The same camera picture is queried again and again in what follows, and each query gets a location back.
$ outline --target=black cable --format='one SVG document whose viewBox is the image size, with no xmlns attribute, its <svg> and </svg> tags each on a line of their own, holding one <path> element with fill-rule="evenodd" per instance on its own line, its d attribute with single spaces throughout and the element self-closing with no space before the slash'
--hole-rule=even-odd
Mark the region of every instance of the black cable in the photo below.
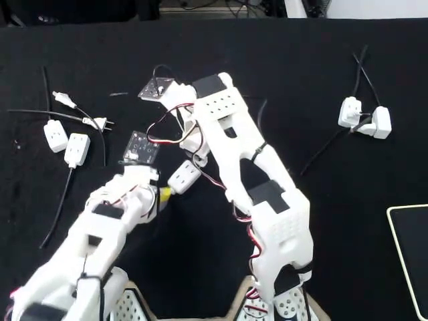
<svg viewBox="0 0 428 321">
<path fill-rule="evenodd" d="M 370 86 L 370 88 L 372 90 L 372 93 L 373 93 L 373 96 L 374 96 L 374 98 L 376 100 L 377 105 L 378 106 L 382 106 L 381 101 L 379 100 L 379 96 L 377 95 L 375 86 L 373 86 L 373 83 L 370 81 L 370 78 L 368 77 L 368 75 L 366 73 L 366 70 L 362 66 L 361 59 L 358 60 L 358 58 L 356 57 L 355 53 L 352 53 L 352 56 L 354 57 L 354 60 L 357 62 L 357 64 L 360 66 L 361 72 L 364 75 L 364 77 L 366 78 L 367 84 Z"/>
<path fill-rule="evenodd" d="M 256 18 L 259 18 L 259 15 L 257 14 L 257 11 L 254 9 L 251 5 L 248 5 L 247 6 L 247 10 L 249 9 L 249 10 L 251 10 L 251 12 L 254 14 L 254 16 L 256 17 Z"/>
<path fill-rule="evenodd" d="M 72 177 L 72 173 L 73 173 L 73 168 L 70 168 L 70 171 L 68 172 L 68 177 L 67 177 L 66 185 L 64 187 L 64 191 L 62 192 L 60 204 L 58 205 L 58 208 L 56 210 L 55 218 L 53 219 L 52 226 L 51 226 L 49 232 L 47 233 L 45 239 L 43 240 L 43 242 L 39 246 L 40 249 L 43 249 L 43 248 L 45 248 L 47 246 L 47 244 L 49 243 L 52 235 L 54 234 L 54 232 L 56 230 L 56 227 L 58 225 L 58 221 L 60 220 L 60 216 L 61 216 L 61 212 L 62 212 L 62 207 L 64 205 L 64 200 L 66 199 L 66 194 L 67 194 L 68 186 L 70 185 L 70 180 L 71 180 L 71 177 Z"/>
<path fill-rule="evenodd" d="M 156 72 L 157 72 L 157 70 L 158 70 L 159 68 L 164 68 L 164 69 L 168 70 L 168 71 L 169 71 L 169 73 L 171 74 L 171 76 L 174 78 L 174 80 L 175 80 L 176 82 L 180 83 L 180 81 L 179 81 L 179 79 L 178 79 L 178 77 L 177 77 L 176 73 L 174 73 L 174 71 L 173 71 L 173 69 L 172 69 L 171 67 L 169 67 L 168 65 L 165 65 L 165 64 L 159 64 L 159 65 L 156 65 L 156 66 L 153 68 L 152 79 L 153 79 L 153 82 L 154 82 L 154 88 L 156 89 L 156 92 L 157 92 L 158 96 L 161 94 L 161 93 L 159 92 L 159 85 L 158 85 L 158 81 L 157 81 L 157 79 L 156 79 Z"/>
<path fill-rule="evenodd" d="M 360 54 L 360 59 L 359 59 L 358 67 L 356 69 L 355 85 L 354 85 L 354 89 L 352 90 L 352 94 L 351 94 L 351 96 L 353 96 L 353 97 L 356 96 L 356 92 L 358 91 L 358 87 L 360 86 L 361 68 L 362 68 L 362 63 L 364 61 L 364 58 L 366 57 L 367 49 L 368 49 L 368 46 L 365 45 L 363 47 L 362 51 L 361 51 L 361 54 Z"/>
<path fill-rule="evenodd" d="M 306 313 L 308 314 L 308 321 L 312 321 L 312 316 L 310 315 L 309 302 L 308 302 L 308 294 L 306 293 L 305 284 L 302 285 L 303 297 L 305 299 Z"/>
<path fill-rule="evenodd" d="M 43 75 L 43 83 L 45 86 L 45 96 L 46 96 L 46 111 L 51 112 L 52 111 L 52 101 L 51 101 L 51 95 L 49 94 L 49 82 L 47 80 L 47 71 L 46 67 L 41 67 L 41 73 Z M 47 118 L 49 120 L 52 119 L 51 114 L 47 114 Z"/>
<path fill-rule="evenodd" d="M 98 132 L 100 133 L 101 141 L 102 141 L 102 151 L 104 153 L 104 167 L 106 167 L 107 166 L 106 141 L 104 140 L 104 135 L 102 134 L 102 129 L 98 126 L 98 123 L 91 116 L 89 116 L 85 111 L 83 111 L 81 108 L 76 106 L 75 109 L 78 112 L 80 112 L 81 114 L 83 114 L 86 118 L 89 118 L 90 121 L 95 125 L 96 129 L 98 129 Z"/>
<path fill-rule="evenodd" d="M 61 112 L 48 112 L 47 110 L 31 110 L 31 109 L 7 109 L 7 112 L 27 112 L 29 114 L 50 114 L 55 116 L 60 116 L 64 118 L 69 118 L 72 120 L 77 120 L 78 122 L 82 122 L 83 119 L 79 117 L 75 117 L 72 115 L 62 114 Z"/>
<path fill-rule="evenodd" d="M 197 5 L 196 7 L 191 7 L 191 8 L 185 7 L 180 0 L 177 0 L 177 2 L 179 3 L 181 9 L 186 10 L 186 11 L 192 11 L 192 10 L 196 10 L 196 9 L 200 9 L 200 8 L 209 7 L 210 5 L 213 5 L 214 3 L 218 2 L 218 0 L 212 0 L 208 3 L 203 4 L 203 5 Z"/>
<path fill-rule="evenodd" d="M 88 254 L 85 256 L 85 260 L 83 263 L 83 270 L 80 274 L 80 277 L 76 281 L 76 288 L 78 286 L 78 283 L 80 280 L 89 280 L 89 279 L 95 279 L 100 282 L 100 311 L 99 311 L 99 321 L 104 321 L 104 288 L 102 286 L 102 278 L 99 276 L 89 276 L 85 273 L 85 266 L 86 266 L 86 260 L 88 258 Z"/>
<path fill-rule="evenodd" d="M 369 116 L 369 117 L 366 117 L 362 122 L 360 122 L 358 125 L 356 125 L 356 126 L 354 126 L 354 127 L 352 127 L 351 129 L 350 129 L 350 132 L 351 133 L 354 133 L 354 132 L 356 132 L 358 129 L 360 129 L 361 127 L 363 127 L 365 124 L 368 124 L 369 122 L 371 122 L 372 121 L 372 117 L 371 116 Z"/>
<path fill-rule="evenodd" d="M 338 131 L 336 131 L 333 136 L 327 140 L 327 142 L 320 148 L 320 150 L 318 152 L 316 152 L 310 159 L 309 161 L 305 164 L 305 166 L 303 167 L 302 171 L 300 172 L 300 176 L 303 176 L 306 174 L 306 172 L 308 171 L 309 167 L 315 162 L 315 160 L 317 158 L 319 158 L 324 152 L 326 152 L 327 148 L 329 146 L 331 146 L 331 144 L 338 138 L 340 137 L 341 134 L 343 134 L 344 132 L 348 132 L 349 129 L 348 128 L 341 128 Z"/>
<path fill-rule="evenodd" d="M 159 182 L 161 179 L 161 172 L 159 170 L 158 171 L 158 180 L 156 181 L 156 203 L 153 202 L 153 206 L 151 207 L 151 209 L 148 210 L 148 218 L 150 217 L 150 215 L 152 215 L 153 210 L 154 210 L 154 205 L 156 204 L 156 216 L 159 214 L 159 206 L 161 205 L 161 183 Z"/>
<path fill-rule="evenodd" d="M 226 7 L 229 9 L 229 11 L 232 13 L 232 15 L 235 17 L 235 18 L 238 18 L 238 15 L 236 14 L 236 12 L 234 12 L 233 10 L 232 10 L 232 8 L 230 8 L 230 0 L 225 0 L 225 3 L 226 3 Z"/>
<path fill-rule="evenodd" d="M 161 179 L 161 172 L 158 170 L 158 180 L 156 182 L 156 188 L 157 188 L 157 194 L 158 194 L 158 198 L 156 199 L 156 216 L 159 215 L 159 207 L 161 206 L 161 183 L 160 183 L 160 179 Z"/>
<path fill-rule="evenodd" d="M 260 154 L 261 152 L 263 152 L 263 148 L 265 148 L 265 147 L 266 147 L 266 145 L 268 145 L 268 144 L 267 144 L 267 142 L 264 142 L 263 144 L 261 144 L 261 146 L 260 146 L 260 147 L 258 147 L 258 148 L 255 150 L 255 153 L 254 153 L 253 157 L 251 158 L 251 162 L 252 162 L 252 163 L 254 163 L 254 161 L 255 161 L 255 159 L 257 158 L 257 156 L 259 156 L 259 154 Z"/>
</svg>

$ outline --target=white cable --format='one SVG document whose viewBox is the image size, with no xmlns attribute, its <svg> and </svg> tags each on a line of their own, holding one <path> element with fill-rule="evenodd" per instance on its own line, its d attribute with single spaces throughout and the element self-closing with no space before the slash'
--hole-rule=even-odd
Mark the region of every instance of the white cable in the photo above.
<svg viewBox="0 0 428 321">
<path fill-rule="evenodd" d="M 153 198 L 152 198 L 152 203 L 150 204 L 150 207 L 148 208 L 147 213 L 145 213 L 144 215 L 141 215 L 141 217 L 144 217 L 144 216 L 150 214 L 154 210 L 154 202 L 156 202 L 156 193 L 154 192 L 153 187 L 151 185 L 148 185 L 147 187 L 148 188 L 146 188 L 146 187 L 143 187 L 143 188 L 150 190 L 152 192 Z M 161 197 L 161 191 L 158 191 L 157 197 Z"/>
<path fill-rule="evenodd" d="M 176 117 L 175 119 L 177 119 L 177 122 L 179 123 L 179 127 L 180 127 L 180 129 L 181 129 L 181 132 L 182 132 L 182 133 L 184 133 L 184 132 L 185 132 L 185 129 L 183 128 L 183 125 L 180 123 L 179 118 L 178 118 L 178 117 Z"/>
<path fill-rule="evenodd" d="M 148 128 L 146 132 L 149 132 L 149 130 L 156 124 L 156 122 L 154 122 L 153 124 L 151 124 Z M 183 137 L 181 137 L 178 140 L 169 140 L 169 139 L 153 139 L 151 137 L 147 137 L 148 140 L 150 142 L 157 142 L 158 144 L 178 144 L 182 141 L 184 141 L 184 139 L 186 139 L 188 137 L 188 135 L 190 135 L 190 133 L 192 133 L 192 131 L 196 128 L 196 124 L 193 124 L 192 127 L 187 131 L 187 133 L 183 134 Z"/>
<path fill-rule="evenodd" d="M 206 179 L 208 179 L 210 182 L 212 182 L 215 186 L 221 187 L 222 189 L 225 189 L 225 190 L 226 190 L 225 185 L 223 185 L 223 184 L 221 184 L 221 183 L 217 182 L 213 177 L 209 176 L 207 173 L 205 173 L 204 171 L 202 171 L 201 167 L 199 167 L 199 166 L 198 166 L 198 164 L 196 163 L 195 157 L 196 157 L 196 154 L 193 154 L 193 156 L 192 156 L 192 163 L 193 163 L 193 166 L 195 166 L 195 167 L 198 169 L 198 171 L 200 171 L 200 172 L 201 172 L 201 174 L 202 174 Z"/>
</svg>

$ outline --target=electrical plug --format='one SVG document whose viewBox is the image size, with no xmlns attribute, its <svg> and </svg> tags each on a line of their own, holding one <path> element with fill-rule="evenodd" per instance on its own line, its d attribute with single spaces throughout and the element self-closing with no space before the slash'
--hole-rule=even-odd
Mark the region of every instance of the electrical plug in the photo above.
<svg viewBox="0 0 428 321">
<path fill-rule="evenodd" d="M 109 122 L 106 117 L 97 117 L 97 118 L 94 118 L 94 120 L 97 123 L 98 127 L 100 127 L 102 132 L 104 132 L 104 130 L 112 130 L 111 128 L 108 128 L 106 126 L 107 124 L 114 125 L 114 123 Z M 87 124 L 87 125 L 95 128 L 95 129 L 98 129 L 98 128 L 96 128 L 96 125 L 94 124 L 94 122 L 92 122 L 90 120 L 90 118 L 88 118 L 88 117 L 84 117 L 82 122 L 84 124 Z"/>
<path fill-rule="evenodd" d="M 52 92 L 52 94 L 57 102 L 60 102 L 61 104 L 64 104 L 73 109 L 77 107 L 77 104 L 73 102 L 69 95 L 63 92 Z"/>
</svg>

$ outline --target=red wire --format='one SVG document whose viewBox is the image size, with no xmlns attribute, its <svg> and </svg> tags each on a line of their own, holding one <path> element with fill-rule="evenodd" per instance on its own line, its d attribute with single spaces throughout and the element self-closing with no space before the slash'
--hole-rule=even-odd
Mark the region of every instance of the red wire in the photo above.
<svg viewBox="0 0 428 321">
<path fill-rule="evenodd" d="M 135 185 L 133 188 L 131 188 L 129 191 L 127 191 L 125 194 L 123 194 L 121 197 L 119 197 L 119 199 L 118 199 L 118 200 L 116 200 L 112 205 L 119 203 L 119 202 L 122 200 L 122 198 L 123 198 L 127 193 L 132 192 L 133 190 L 135 190 L 135 188 L 136 188 L 137 186 L 138 186 L 138 184 L 137 184 L 137 185 Z"/>
<path fill-rule="evenodd" d="M 259 251 L 259 253 L 253 254 L 252 256 L 249 257 L 248 266 L 249 266 L 249 270 L 251 271 L 251 274 L 253 275 L 253 277 L 257 281 L 257 278 L 256 278 L 256 276 L 254 275 L 254 272 L 253 272 L 253 259 L 255 259 L 255 258 L 257 258 L 257 257 L 259 257 L 261 255 L 262 248 L 261 248 L 261 245 L 260 245 L 259 241 L 255 238 L 253 229 L 251 227 L 252 227 L 252 224 L 249 224 L 247 226 L 247 233 L 248 233 L 248 236 L 251 239 L 251 241 L 254 243 L 254 246 Z M 255 299 L 258 299 L 258 298 L 260 298 L 260 296 L 259 296 L 259 294 L 258 294 L 258 292 L 257 292 L 256 289 L 254 289 L 254 291 L 250 291 L 249 293 L 247 293 L 247 299 L 255 300 Z"/>
<path fill-rule="evenodd" d="M 263 312 L 263 313 L 267 313 L 268 311 L 262 308 L 259 308 L 258 306 L 250 306 L 250 305 L 245 305 L 243 306 L 244 308 L 248 308 L 248 309 L 253 309 L 259 312 Z"/>
<path fill-rule="evenodd" d="M 235 204 L 233 204 L 233 211 L 232 211 L 232 213 L 233 213 L 233 216 L 236 218 L 236 220 L 238 222 L 241 222 L 241 223 L 251 222 L 251 217 L 240 217 L 240 216 L 238 216 L 238 214 L 236 213 L 236 206 L 235 206 Z"/>
</svg>

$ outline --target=white power adapter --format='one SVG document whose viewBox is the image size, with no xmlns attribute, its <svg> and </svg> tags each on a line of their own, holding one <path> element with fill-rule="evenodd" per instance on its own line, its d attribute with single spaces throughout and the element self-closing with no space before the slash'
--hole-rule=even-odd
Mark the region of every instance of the white power adapter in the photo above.
<svg viewBox="0 0 428 321">
<path fill-rule="evenodd" d="M 88 135 L 73 133 L 68 141 L 64 160 L 68 166 L 75 169 L 82 166 L 88 153 L 90 139 Z"/>
<path fill-rule="evenodd" d="M 386 107 L 377 107 L 372 116 L 372 122 L 361 126 L 357 132 L 373 136 L 377 139 L 385 139 L 392 131 L 391 117 Z"/>
<path fill-rule="evenodd" d="M 68 137 L 59 120 L 49 120 L 43 130 L 47 143 L 53 152 L 60 152 L 67 148 Z"/>
<path fill-rule="evenodd" d="M 342 127 L 355 127 L 360 122 L 361 101 L 355 97 L 346 97 L 340 107 L 338 124 Z"/>
<path fill-rule="evenodd" d="M 168 186 L 173 194 L 183 194 L 200 176 L 201 172 L 192 162 L 185 160 L 169 178 Z"/>
</svg>

